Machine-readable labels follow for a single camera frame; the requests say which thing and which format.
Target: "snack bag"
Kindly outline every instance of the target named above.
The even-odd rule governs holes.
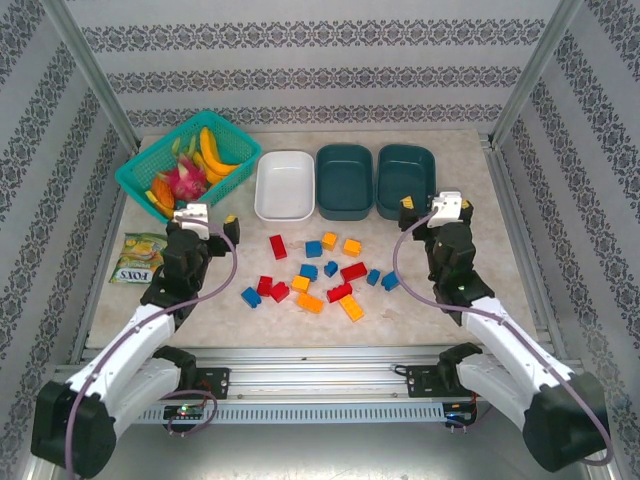
[[[151,283],[162,265],[167,237],[156,233],[126,233],[120,258],[109,283]]]

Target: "yellow block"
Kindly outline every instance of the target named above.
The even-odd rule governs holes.
[[[352,295],[347,295],[346,297],[342,297],[340,300],[340,305],[344,309],[345,313],[349,315],[349,318],[352,322],[357,322],[364,316],[364,312],[358,305],[358,302],[355,301]]]
[[[408,197],[404,197],[402,200],[400,200],[400,203],[402,203],[402,206],[404,208],[413,209],[413,198],[411,198],[411,195],[409,195]]]
[[[337,241],[338,236],[335,233],[327,232],[324,234],[324,237],[322,237],[322,248],[332,251]]]
[[[307,277],[296,275],[295,277],[293,277],[293,282],[291,282],[291,288],[296,292],[307,293],[310,284],[311,280],[309,280]]]
[[[297,304],[312,313],[320,313],[322,311],[322,307],[324,306],[324,302],[322,300],[316,297],[312,297],[311,295],[308,295],[306,293],[301,293],[298,296]]]
[[[346,255],[357,257],[358,255],[360,255],[360,252],[362,251],[362,245],[360,244],[360,242],[356,242],[355,240],[351,240],[350,238],[347,238],[347,241],[344,242],[344,247],[342,248],[342,251]]]

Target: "plastic basket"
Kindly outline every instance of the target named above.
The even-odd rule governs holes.
[[[213,132],[222,162],[230,165],[242,165],[200,197],[198,202],[215,205],[231,193],[234,188],[251,176],[253,166],[262,152],[260,145],[249,135],[220,115],[208,110],[194,115],[171,133],[165,135],[116,171],[116,181],[122,185],[122,188],[142,208],[161,222],[166,222],[167,219],[149,202],[145,192],[151,188],[151,182],[156,173],[170,170],[176,166],[176,159],[171,154],[171,146],[176,138],[180,137],[182,148],[189,145],[191,136],[195,135],[198,139],[198,150],[200,149],[200,130],[202,127],[209,127]]]

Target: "tabletop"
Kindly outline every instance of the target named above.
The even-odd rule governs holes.
[[[455,187],[474,205],[471,222],[477,249],[474,265],[482,279],[529,334],[536,338],[535,326],[525,297],[504,220],[498,205],[489,170],[475,130],[455,131],[379,131],[379,132],[305,132],[256,133],[263,153],[274,150],[303,150],[315,157],[330,143],[356,143],[367,147],[377,158],[381,147],[389,143],[421,145],[436,159],[438,189]],[[145,137],[141,148],[159,137]],[[353,282],[354,298],[365,312],[352,323],[336,302],[325,306],[320,314],[301,309],[292,292],[282,303],[264,298],[251,309],[240,294],[256,287],[261,275],[274,282],[291,283],[302,263],[318,266],[318,280],[309,293],[326,300],[326,291],[341,283],[340,275],[324,275],[322,267],[334,260],[340,268],[363,261],[384,275],[392,270],[392,251],[400,231],[395,222],[378,215],[375,207],[365,220],[333,222],[314,212],[312,221],[298,230],[283,231],[288,257],[274,259],[268,237],[274,232],[264,228],[254,213],[255,172],[242,185],[212,209],[218,224],[228,214],[240,220],[238,272],[233,282],[216,298],[199,304],[188,320],[168,342],[177,347],[309,347],[309,346],[407,346],[451,345],[476,339],[458,327],[440,310],[430,308],[409,296],[402,287],[385,292],[378,283],[372,287],[365,279]],[[320,240],[327,231],[338,235],[338,245],[322,257],[307,259],[304,244]],[[115,268],[125,233],[163,233],[164,225],[127,197],[117,237],[109,259],[98,304],[87,338],[88,348],[103,348],[124,327],[139,305],[145,285],[108,283]],[[354,259],[341,252],[346,238],[362,243],[360,257]],[[226,278],[231,259],[214,258],[209,265],[202,293],[211,291]],[[407,240],[399,255],[399,268],[405,280],[418,292],[433,298],[427,280],[427,256],[422,242]]]

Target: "patterned wallpaper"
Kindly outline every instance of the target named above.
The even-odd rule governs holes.
[[[640,5],[586,1],[502,145],[569,352],[640,478]]]
[[[127,152],[36,0],[0,7],[0,479],[28,451],[47,366],[67,362]]]
[[[254,131],[488,133],[557,2],[67,5],[143,135],[167,132],[203,108]]]

